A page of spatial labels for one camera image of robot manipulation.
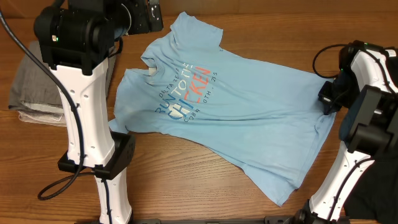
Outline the light blue printed t-shirt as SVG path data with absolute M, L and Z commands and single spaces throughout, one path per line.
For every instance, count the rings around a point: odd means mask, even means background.
M 110 128 L 197 142 L 244 173 L 276 205 L 298 189 L 335 117 L 312 73 L 220 47 L 223 30 L 182 12 L 120 82 Z

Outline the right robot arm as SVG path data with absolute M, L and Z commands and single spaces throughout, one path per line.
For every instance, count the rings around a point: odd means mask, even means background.
M 340 148 L 321 187 L 292 216 L 265 223 L 348 223 L 341 209 L 357 181 L 397 146 L 397 49 L 355 40 L 340 44 L 339 74 L 318 93 L 325 115 L 347 108 Z

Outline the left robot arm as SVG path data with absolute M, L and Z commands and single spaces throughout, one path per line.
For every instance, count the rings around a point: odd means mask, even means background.
M 123 49 L 123 36 L 162 30 L 158 1 L 61 1 L 34 22 L 42 59 L 57 86 L 67 123 L 68 151 L 58 162 L 70 173 L 93 175 L 101 205 L 100 223 L 132 223 L 126 171 L 135 148 L 129 134 L 108 126 L 106 76 L 111 48 Z

